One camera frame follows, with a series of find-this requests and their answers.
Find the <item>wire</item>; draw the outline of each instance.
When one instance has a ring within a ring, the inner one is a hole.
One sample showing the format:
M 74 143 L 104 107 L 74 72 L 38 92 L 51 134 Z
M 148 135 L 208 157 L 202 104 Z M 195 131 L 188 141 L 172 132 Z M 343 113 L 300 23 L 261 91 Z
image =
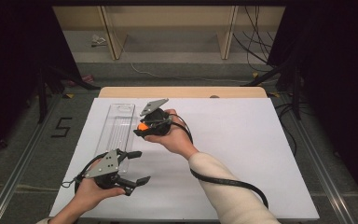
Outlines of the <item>wire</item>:
M 130 56 L 127 54 L 127 51 L 124 49 L 124 47 L 121 45 L 120 41 L 118 40 L 118 37 L 116 36 L 116 33 L 113 32 L 113 35 L 115 36 L 116 41 L 120 45 L 121 50 L 123 51 L 123 55 L 125 55 L 127 58 L 130 58 Z M 239 83 L 251 83 L 251 81 L 245 81 L 245 80 L 235 80 L 235 79 L 214 79 L 214 78 L 204 78 L 204 77 L 164 77 L 164 76 L 158 76 L 155 74 L 152 74 L 150 72 L 140 71 L 135 68 L 133 63 L 130 61 L 130 65 L 132 69 L 139 73 L 139 74 L 146 74 L 151 77 L 158 77 L 158 78 L 174 78 L 174 79 L 180 79 L 180 80 L 204 80 L 204 81 L 214 81 L 214 82 L 239 82 Z
M 271 83 L 271 82 L 276 82 L 278 81 L 279 79 L 272 79 L 270 81 L 264 81 L 263 84 L 266 84 L 266 83 Z
M 266 56 L 266 54 L 265 54 L 265 52 L 263 50 L 262 45 L 264 46 L 264 49 L 266 50 L 266 52 L 268 54 L 269 54 L 269 51 L 267 50 L 266 45 L 264 44 L 264 41 L 261 38 L 260 33 L 258 32 L 258 15 L 259 15 L 259 12 L 260 12 L 260 7 L 259 6 L 255 7 L 255 23 L 253 22 L 252 17 L 249 14 L 247 6 L 245 6 L 245 11 L 246 11 L 246 14 L 247 14 L 247 16 L 249 18 L 249 21 L 252 24 L 252 27 L 254 28 L 254 32 L 252 33 L 252 39 L 253 39 L 253 36 L 256 34 L 257 38 L 258 38 L 258 42 L 260 43 L 261 51 L 263 52 L 264 57 L 266 57 L 266 59 L 267 59 L 267 56 Z
M 269 38 L 272 40 L 272 42 L 274 42 L 274 38 L 272 38 L 271 34 L 269 32 L 267 32 Z
M 250 36 L 248 36 L 244 31 L 242 31 L 242 33 L 246 36 L 246 38 L 248 38 L 250 41 L 253 41 L 254 43 L 256 43 L 256 44 L 260 44 L 261 42 L 259 42 L 259 41 L 256 41 L 256 40 L 253 40 Z M 266 46 L 266 47 L 269 47 L 269 48 L 272 48 L 272 46 L 271 45 L 268 45 L 268 44 L 264 44 L 264 43 L 261 43 L 261 44 L 263 44 L 264 46 Z
M 252 32 L 252 37 L 251 37 L 251 39 L 253 39 L 253 37 L 254 37 L 254 35 L 255 35 L 255 28 L 254 28 L 254 31 Z M 250 49 L 251 48 L 251 44 L 252 44 L 252 41 L 250 41 L 249 42 L 249 45 L 248 45 L 248 48 L 247 49 Z M 251 66 L 251 64 L 249 63 L 249 54 L 246 54 L 246 61 L 248 62 L 248 64 Z M 253 68 L 254 70 L 256 70 L 256 71 L 259 71 L 259 72 L 267 72 L 267 71 L 262 71 L 262 70 L 258 70 L 258 69 L 255 69 L 255 68 Z
M 257 193 L 261 200 L 263 201 L 263 204 L 269 208 L 269 201 L 267 200 L 266 195 L 261 191 L 261 189 L 258 189 L 256 186 L 251 185 L 249 183 L 245 183 L 239 180 L 232 180 L 232 179 L 222 179 L 222 178 L 216 178 L 216 177 L 210 177 L 206 175 L 200 175 L 199 173 L 195 172 L 194 170 L 190 169 L 191 174 L 196 177 L 197 179 L 213 183 L 213 184 L 219 184 L 219 185 L 226 185 L 226 186 L 232 186 L 232 187 L 239 187 L 244 189 L 250 189 L 253 192 Z
M 181 128 L 183 131 L 185 131 L 185 133 L 187 134 L 188 138 L 190 139 L 191 143 L 193 143 L 193 136 L 191 135 L 191 131 L 190 131 L 190 128 L 188 128 L 188 125 L 186 124 L 185 120 L 182 119 L 179 115 L 177 114 L 170 114 L 170 115 L 173 115 L 173 116 L 176 116 L 178 117 L 184 124 L 185 124 L 185 127 L 178 124 L 178 123 L 175 123 L 173 122 L 172 124 L 178 126 L 179 128 Z
M 253 53 L 251 50 L 249 50 L 249 48 L 246 48 L 241 42 L 240 40 L 235 36 L 235 34 L 233 34 L 234 38 L 237 40 L 237 42 L 241 45 L 241 47 L 243 47 L 243 49 L 245 49 L 248 53 L 252 54 L 253 56 L 255 56 L 258 60 L 260 60 L 263 63 L 268 63 L 266 60 L 260 58 L 259 56 L 257 56 L 255 53 Z
M 297 153 L 297 142 L 296 142 L 296 139 L 293 137 L 293 135 L 290 133 L 289 129 L 283 124 L 282 122 L 282 117 L 284 114 L 286 114 L 287 112 L 289 112 L 290 110 L 293 109 L 293 104 L 283 104 L 283 105 L 277 105 L 275 106 L 275 110 L 279 109 L 283 107 L 283 110 L 281 111 L 281 113 L 279 114 L 278 116 L 278 119 L 279 119 L 279 122 L 281 123 L 283 129 L 287 132 L 287 134 L 289 134 L 289 136 L 292 138 L 293 140 L 293 144 L 294 144 L 294 149 L 293 149 L 293 155 L 296 156 L 296 153 Z

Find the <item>floor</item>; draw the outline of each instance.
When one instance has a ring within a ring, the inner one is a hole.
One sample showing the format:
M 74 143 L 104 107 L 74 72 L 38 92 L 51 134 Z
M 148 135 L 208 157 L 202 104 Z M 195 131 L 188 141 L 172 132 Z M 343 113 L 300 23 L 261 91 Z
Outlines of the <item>floor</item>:
M 130 34 L 117 61 L 111 60 L 107 47 L 91 46 L 92 36 L 103 34 L 65 34 L 81 74 L 93 75 L 95 86 L 239 86 L 270 69 L 248 57 L 236 41 L 228 60 L 221 60 L 214 34 Z M 239 33 L 236 37 L 248 46 L 246 36 Z M 266 44 L 271 41 L 267 35 L 263 39 Z M 251 50 L 264 56 L 258 44 Z M 262 87 L 276 106 L 290 103 L 290 92 L 276 92 L 276 78 Z M 37 96 L 30 97 L 29 107 L 6 138 L 7 147 L 0 148 L 0 223 L 36 223 L 48 216 L 98 93 L 68 86 L 64 95 L 51 95 L 48 116 L 41 124 L 37 123 Z M 310 223 L 358 223 L 358 187 L 305 96 L 302 101 L 301 120 L 291 111 L 284 113 L 283 106 L 277 108 L 277 115 L 282 115 L 287 140 L 321 217 Z M 70 130 L 65 137 L 52 137 L 64 134 L 56 129 L 60 121 Z M 101 222 L 80 219 L 79 223 Z

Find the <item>white board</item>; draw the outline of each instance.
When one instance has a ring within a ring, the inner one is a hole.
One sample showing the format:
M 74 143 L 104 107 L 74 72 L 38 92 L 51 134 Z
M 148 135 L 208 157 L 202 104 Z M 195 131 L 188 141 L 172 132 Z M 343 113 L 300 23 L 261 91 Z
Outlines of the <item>white board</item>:
M 111 104 L 135 104 L 139 116 L 154 100 L 95 99 L 64 181 L 71 180 L 94 157 Z M 172 98 L 161 108 L 176 109 L 200 151 L 215 156 L 241 181 L 261 189 L 276 218 L 319 218 L 270 99 Z M 130 197 L 104 200 L 83 217 L 117 221 L 217 220 L 185 159 L 137 136 L 132 150 L 141 150 L 143 155 L 130 161 L 122 177 L 134 181 L 150 175 L 149 183 L 135 189 Z M 60 188 L 50 215 L 55 216 L 73 195 L 73 186 Z

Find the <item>wrist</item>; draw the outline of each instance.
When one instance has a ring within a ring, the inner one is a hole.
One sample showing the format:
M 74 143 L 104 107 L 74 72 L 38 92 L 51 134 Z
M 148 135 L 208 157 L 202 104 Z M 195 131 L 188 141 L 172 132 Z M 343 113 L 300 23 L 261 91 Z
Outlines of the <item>wrist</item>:
M 186 147 L 186 150 L 183 150 L 181 155 L 186 159 L 186 160 L 189 160 L 190 157 L 196 153 L 198 153 L 199 151 L 193 146 L 189 146 L 189 147 Z
M 69 202 L 59 214 L 53 217 L 48 221 L 48 224 L 55 223 L 74 223 L 78 218 L 80 218 L 86 211 L 80 209 L 81 206 L 78 206 L 72 202 Z

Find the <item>gray floor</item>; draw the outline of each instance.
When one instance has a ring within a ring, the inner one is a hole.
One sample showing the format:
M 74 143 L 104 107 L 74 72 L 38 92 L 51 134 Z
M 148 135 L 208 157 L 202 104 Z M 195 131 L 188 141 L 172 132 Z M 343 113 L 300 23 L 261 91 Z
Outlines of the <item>gray floor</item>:
M 177 38 L 172 34 L 167 34 L 166 37 L 169 36 Z M 105 62 L 98 61 L 102 54 L 97 52 L 98 56 L 93 59 L 88 58 L 93 63 L 78 60 L 78 68 L 82 75 L 94 75 L 95 81 L 93 84 L 96 86 L 239 86 L 252 79 L 254 69 L 246 64 L 246 54 L 243 53 L 243 49 L 238 45 L 233 44 L 232 46 L 232 59 L 222 61 L 217 51 L 218 46 L 213 41 L 215 37 L 209 35 L 202 37 L 206 38 L 205 43 L 209 43 L 210 46 L 199 46 L 198 49 L 194 48 L 193 38 L 195 37 L 201 38 L 190 34 L 185 40 L 193 44 L 187 47 L 185 45 L 180 50 L 179 46 L 172 45 L 166 45 L 165 47 L 156 45 L 153 49 L 149 49 L 148 45 L 139 46 L 141 45 L 141 40 L 156 42 L 161 37 L 155 34 L 142 34 L 141 37 L 133 35 L 126 44 L 126 49 L 128 48 L 126 51 L 129 53 L 126 60 L 120 59 L 120 62 L 109 62 L 106 58 Z M 136 49 L 142 49 L 143 51 L 140 53 L 147 53 L 153 50 L 152 53 L 156 54 L 151 54 L 152 56 L 145 59 L 143 54 L 136 53 Z M 194 51 L 198 53 L 193 54 L 193 58 L 190 57 L 190 54 L 186 54 Z M 73 49 L 73 53 L 75 57 L 78 56 L 76 56 L 75 49 Z M 181 58 L 180 62 L 179 60 L 176 62 L 173 58 L 162 62 L 163 59 L 159 57 L 166 57 L 167 54 L 173 55 L 173 57 L 175 57 L 174 55 L 182 54 L 182 56 L 186 55 L 186 58 Z M 200 55 L 210 58 L 209 61 L 203 61 L 203 59 L 200 59 Z M 269 69 L 268 66 L 255 61 L 253 67 Z M 267 92 L 275 92 L 273 80 L 264 83 L 262 87 Z M 53 95 L 48 98 L 50 114 L 47 117 L 46 125 L 36 138 L 33 135 L 34 131 L 40 130 L 38 129 L 40 125 L 37 124 L 38 102 L 37 96 L 31 97 L 31 106 L 24 108 L 18 122 L 13 126 L 10 135 L 7 136 L 8 146 L 0 148 L 1 192 L 2 187 L 12 177 L 12 172 L 22 153 L 30 147 L 30 141 L 36 139 L 33 144 L 34 150 L 29 155 L 30 159 L 23 164 L 24 170 L 19 176 L 16 190 L 3 208 L 5 213 L 0 218 L 0 223 L 36 223 L 36 221 L 48 215 L 49 209 L 57 196 L 66 168 L 72 159 L 72 154 L 86 121 L 92 100 L 98 96 L 99 92 L 86 91 L 79 87 L 67 87 L 65 93 L 72 93 L 73 97 L 67 98 Z M 275 105 L 282 105 L 286 103 L 287 99 L 290 98 L 287 97 L 286 93 L 282 93 L 280 97 L 271 97 Z M 348 206 L 353 223 L 358 223 L 358 187 L 345 165 L 339 157 L 334 155 L 334 149 L 317 118 L 313 115 L 312 109 L 307 105 L 303 105 L 303 107 L 301 108 L 301 124 L 306 128 L 312 144 L 321 156 L 326 172 L 337 187 L 339 195 Z M 63 133 L 63 130 L 56 130 L 56 125 L 60 118 L 72 118 L 62 122 L 63 125 L 69 126 L 71 129 L 66 137 L 52 138 L 51 136 L 54 134 Z M 340 223 L 339 215 L 336 213 L 334 206 L 332 206 L 307 151 L 307 144 L 302 140 L 298 131 L 297 121 L 290 114 L 286 114 L 282 117 L 282 122 L 296 140 L 296 161 L 321 216 L 319 220 L 310 223 Z M 293 139 L 289 135 L 287 135 L 287 139 L 291 147 L 294 148 L 295 142 Z M 82 219 L 80 223 L 99 222 Z

